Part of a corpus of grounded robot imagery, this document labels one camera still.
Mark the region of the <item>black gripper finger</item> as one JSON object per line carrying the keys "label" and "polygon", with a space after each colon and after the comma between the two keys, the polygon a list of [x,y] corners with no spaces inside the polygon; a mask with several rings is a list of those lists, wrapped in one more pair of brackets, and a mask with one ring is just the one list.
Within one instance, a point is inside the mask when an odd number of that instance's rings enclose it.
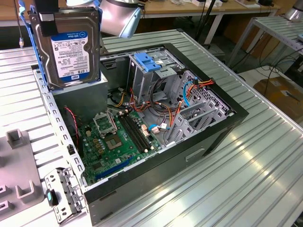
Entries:
{"label": "black gripper finger", "polygon": [[57,0],[35,0],[36,13],[43,37],[57,35],[54,14],[59,12]]}

